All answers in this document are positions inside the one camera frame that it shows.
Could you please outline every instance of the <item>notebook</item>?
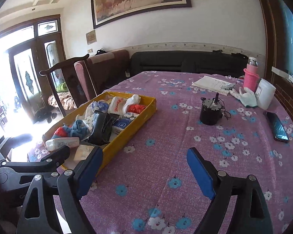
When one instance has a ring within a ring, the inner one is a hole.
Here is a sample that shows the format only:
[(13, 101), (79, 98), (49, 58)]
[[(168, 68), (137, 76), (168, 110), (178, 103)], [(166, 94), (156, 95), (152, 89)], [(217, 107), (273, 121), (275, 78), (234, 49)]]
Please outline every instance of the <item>notebook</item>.
[(204, 88), (204, 89), (218, 92), (219, 94), (227, 96), (229, 93), (229, 90), (221, 89), (221, 87), (225, 85), (229, 85), (229, 84), (230, 83), (220, 79), (216, 79), (210, 76), (204, 76), (200, 80), (192, 83), (192, 86)]

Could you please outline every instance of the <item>white work glove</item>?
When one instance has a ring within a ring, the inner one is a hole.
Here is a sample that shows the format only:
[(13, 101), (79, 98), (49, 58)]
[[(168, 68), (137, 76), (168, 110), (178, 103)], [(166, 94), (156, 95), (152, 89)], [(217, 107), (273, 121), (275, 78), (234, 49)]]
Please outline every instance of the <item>white work glove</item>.
[(242, 87), (240, 87), (239, 93), (235, 89), (230, 90), (229, 93), (236, 99), (240, 100), (245, 107), (257, 107), (254, 92), (247, 87), (244, 87), (244, 90), (246, 91), (245, 93), (242, 92)]

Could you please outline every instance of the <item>green towel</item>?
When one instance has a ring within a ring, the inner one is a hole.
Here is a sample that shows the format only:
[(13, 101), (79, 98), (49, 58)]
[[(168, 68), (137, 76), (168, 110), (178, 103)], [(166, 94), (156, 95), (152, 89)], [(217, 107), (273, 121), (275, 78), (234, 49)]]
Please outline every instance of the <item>green towel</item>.
[(56, 88), (56, 92), (66, 92), (68, 91), (66, 82), (61, 83), (57, 88)]

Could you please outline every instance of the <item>blue gripper pad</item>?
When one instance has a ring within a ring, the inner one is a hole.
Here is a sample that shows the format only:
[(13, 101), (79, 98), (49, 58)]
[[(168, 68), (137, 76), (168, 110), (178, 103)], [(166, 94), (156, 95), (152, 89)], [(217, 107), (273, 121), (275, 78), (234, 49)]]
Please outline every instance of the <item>blue gripper pad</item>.
[(213, 179), (204, 168), (203, 164), (194, 153), (194, 149), (192, 148), (188, 149), (187, 162), (195, 179), (197, 180), (202, 193), (210, 200), (214, 199), (216, 193), (213, 187)]
[(83, 196), (85, 196), (88, 193), (91, 184), (102, 164), (102, 161), (103, 150), (99, 147), (97, 149), (93, 149), (81, 165), (81, 167), (85, 165), (85, 168), (83, 168), (82, 172), (76, 173), (77, 180), (75, 181), (78, 187), (76, 191), (76, 197), (78, 200), (80, 200)]

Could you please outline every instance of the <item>black plastic package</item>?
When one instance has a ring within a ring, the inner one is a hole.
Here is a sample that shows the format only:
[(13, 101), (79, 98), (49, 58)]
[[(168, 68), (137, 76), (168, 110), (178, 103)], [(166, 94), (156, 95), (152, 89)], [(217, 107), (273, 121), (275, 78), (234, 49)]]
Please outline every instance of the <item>black plastic package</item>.
[(108, 144), (112, 125), (118, 118), (117, 114), (94, 111), (92, 133), (84, 141), (98, 146)]

